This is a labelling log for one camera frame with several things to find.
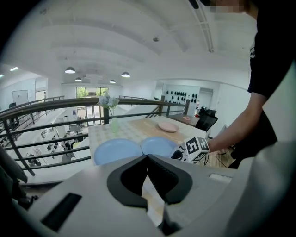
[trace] wooden tabletop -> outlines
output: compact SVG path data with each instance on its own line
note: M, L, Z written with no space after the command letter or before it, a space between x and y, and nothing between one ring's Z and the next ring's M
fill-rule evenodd
M196 123L199 120L199 118L196 118L196 117L193 117L193 116L188 116L188 115L182 114L182 113L171 115L171 116L169 116L169 118L174 119L176 121L179 121L179 122L181 122L183 124L193 126L193 127L195 127Z

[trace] table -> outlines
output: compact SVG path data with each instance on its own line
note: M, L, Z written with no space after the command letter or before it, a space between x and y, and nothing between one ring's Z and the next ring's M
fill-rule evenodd
M183 117L188 117L190 118L190 120L186 120L184 119ZM196 123L199 121L199 118L196 118L196 117L193 117L193 116L188 116L186 114L175 114L175 115L171 115L169 116L170 119L174 119L176 121L179 121L183 124L187 124L187 125L190 125L192 127L195 127Z
M170 122L176 124L179 127L179 131L175 133L163 131L157 125L159 122ZM96 125L88 127L89 149L92 160L94 158L96 148L103 142L114 138L126 138L140 144L142 140L148 137L166 137L180 145L187 137L206 136L206 132L203 130L163 116L125 122L120 122L119 118L118 123L119 131L117 133L112 133L110 125ZM158 226L162 222L164 201L158 195L148 176L143 184L142 197L148 200L148 216L151 218L155 226Z
M157 125L159 122L170 122L175 124L179 127L179 131L174 133L163 131ZM126 138L141 144L141 141L148 137L166 137L180 145L187 137L206 136L206 132L203 130L163 116L126 122L120 122L119 118L118 123L119 131L117 133L112 133L110 125L96 125L88 127L89 149L92 159L96 148L103 142L110 139Z

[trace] black and white marker cube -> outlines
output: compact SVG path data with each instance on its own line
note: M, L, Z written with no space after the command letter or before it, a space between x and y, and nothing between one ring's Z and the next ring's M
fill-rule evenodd
M184 140L185 153L188 153L188 161L196 163L209 153L209 146L203 137L191 137Z

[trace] pink plate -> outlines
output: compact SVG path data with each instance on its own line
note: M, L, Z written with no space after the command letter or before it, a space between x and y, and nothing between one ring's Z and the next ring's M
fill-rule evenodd
M164 131L167 131L167 132L176 132L179 130L179 127L175 124L172 124L172 123L168 123L168 122L160 122L158 123L158 126L164 130Z

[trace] flower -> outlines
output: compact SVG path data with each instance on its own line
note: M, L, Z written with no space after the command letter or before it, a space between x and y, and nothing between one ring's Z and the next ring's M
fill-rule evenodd
M106 96L99 96L99 103L101 105L107 105L109 103L109 99Z
M119 98L113 98L113 107L118 105L118 103L119 103Z
M109 98L107 105L113 107L113 98Z
M111 98L107 92L104 94L104 96L99 96L98 105L102 106L103 108L115 108L119 103L119 99L115 97Z

